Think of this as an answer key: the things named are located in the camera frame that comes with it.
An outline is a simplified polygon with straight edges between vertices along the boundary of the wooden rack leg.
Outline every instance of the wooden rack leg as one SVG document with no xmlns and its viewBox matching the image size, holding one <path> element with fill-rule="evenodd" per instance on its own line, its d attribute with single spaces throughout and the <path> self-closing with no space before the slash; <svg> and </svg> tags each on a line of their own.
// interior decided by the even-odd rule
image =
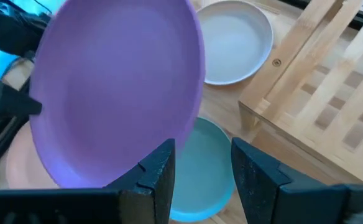
<svg viewBox="0 0 363 224">
<path fill-rule="evenodd" d="M 241 128 L 244 140 L 252 142 L 261 129 L 262 124 L 259 119 L 241 103 L 239 103 L 239 114 L 241 116 Z"/>
</svg>

